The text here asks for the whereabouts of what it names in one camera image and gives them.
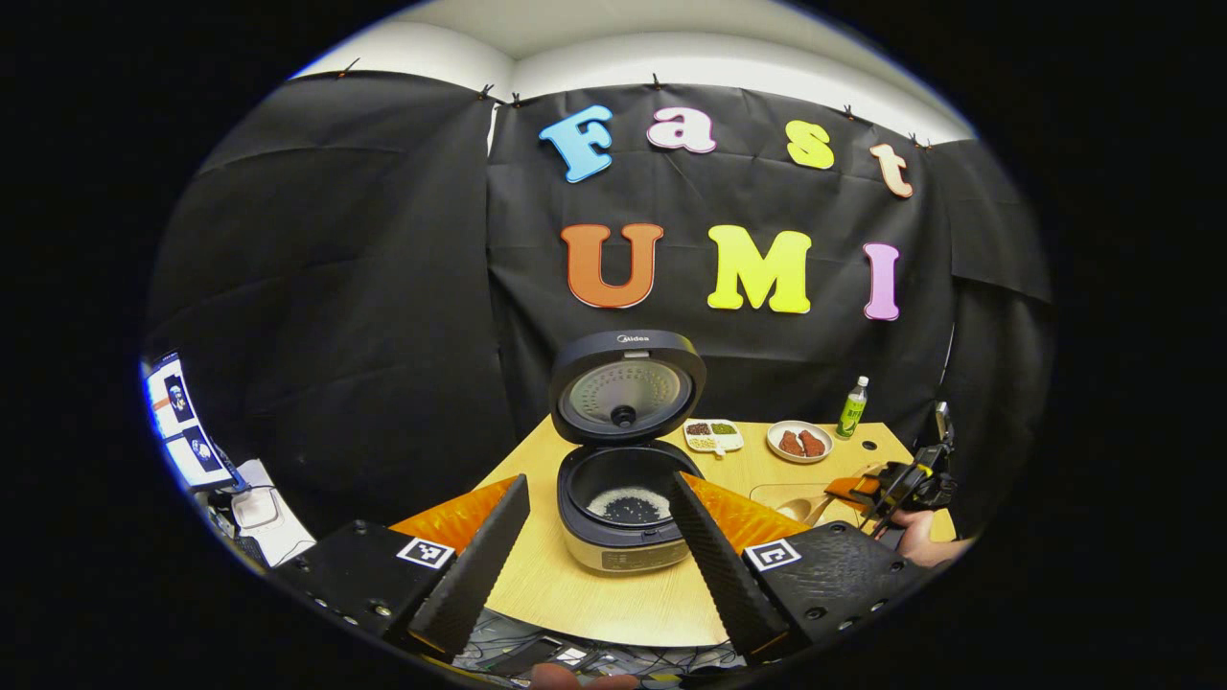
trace screen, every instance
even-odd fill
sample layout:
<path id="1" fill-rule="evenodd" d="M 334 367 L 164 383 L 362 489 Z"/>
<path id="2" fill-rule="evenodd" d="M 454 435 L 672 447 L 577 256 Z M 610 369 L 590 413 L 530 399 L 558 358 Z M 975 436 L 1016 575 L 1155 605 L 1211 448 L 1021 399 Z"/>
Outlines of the screen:
<path id="1" fill-rule="evenodd" d="M 196 417 L 179 355 L 167 355 L 151 370 L 145 378 L 145 390 L 153 431 L 162 441 L 167 460 L 183 481 L 193 489 L 240 485 L 242 478 L 233 471 Z"/>

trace meat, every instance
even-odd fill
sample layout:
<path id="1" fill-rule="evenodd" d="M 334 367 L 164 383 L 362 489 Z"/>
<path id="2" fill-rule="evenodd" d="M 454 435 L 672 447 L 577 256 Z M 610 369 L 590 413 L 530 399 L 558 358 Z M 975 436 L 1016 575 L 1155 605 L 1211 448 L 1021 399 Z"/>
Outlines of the meat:
<path id="1" fill-rule="evenodd" d="M 827 451 L 827 447 L 823 446 L 821 441 L 818 441 L 817 436 L 810 433 L 810 430 L 802 431 L 800 438 L 801 443 L 805 444 L 806 458 L 817 458 L 818 455 L 821 455 Z"/>
<path id="2" fill-rule="evenodd" d="M 802 448 L 801 443 L 798 442 L 796 433 L 791 431 L 784 432 L 784 438 L 780 438 L 779 441 L 779 449 L 785 453 L 805 457 L 805 448 Z"/>

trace inner pot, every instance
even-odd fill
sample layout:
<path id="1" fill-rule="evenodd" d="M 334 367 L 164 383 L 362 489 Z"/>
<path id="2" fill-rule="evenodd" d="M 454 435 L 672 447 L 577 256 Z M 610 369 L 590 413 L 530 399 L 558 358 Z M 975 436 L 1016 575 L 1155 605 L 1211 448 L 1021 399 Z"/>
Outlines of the inner pot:
<path id="1" fill-rule="evenodd" d="M 602 448 L 579 463 L 567 495 L 588 517 L 626 528 L 672 521 L 669 491 L 674 471 L 693 474 L 665 451 L 644 447 Z"/>

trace rice cooker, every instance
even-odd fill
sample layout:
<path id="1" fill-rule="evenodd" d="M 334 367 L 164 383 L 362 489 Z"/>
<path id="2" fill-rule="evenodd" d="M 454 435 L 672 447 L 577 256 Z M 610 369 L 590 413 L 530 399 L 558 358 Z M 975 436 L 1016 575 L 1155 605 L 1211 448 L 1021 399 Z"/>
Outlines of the rice cooker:
<path id="1" fill-rule="evenodd" d="M 703 475 L 658 437 L 686 421 L 706 381 L 691 341 L 665 330 L 596 333 L 558 352 L 550 416 L 562 438 L 580 444 L 558 468 L 558 514 L 577 561 L 633 572 L 690 554 L 667 496 L 674 471 Z"/>

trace blue letter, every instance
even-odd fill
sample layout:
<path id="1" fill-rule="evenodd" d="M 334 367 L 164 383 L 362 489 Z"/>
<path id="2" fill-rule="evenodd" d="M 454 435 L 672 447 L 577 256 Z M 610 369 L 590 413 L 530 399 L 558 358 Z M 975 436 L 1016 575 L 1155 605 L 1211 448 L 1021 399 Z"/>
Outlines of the blue letter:
<path id="1" fill-rule="evenodd" d="M 567 162 L 567 182 L 579 182 L 614 162 L 614 156 L 593 151 L 594 144 L 601 149 L 609 149 L 614 144 L 614 138 L 604 125 L 593 123 L 584 131 L 579 130 L 579 125 L 589 120 L 607 120 L 612 117 L 614 113 L 605 106 L 590 106 L 541 130 L 540 138 L 552 141 Z"/>

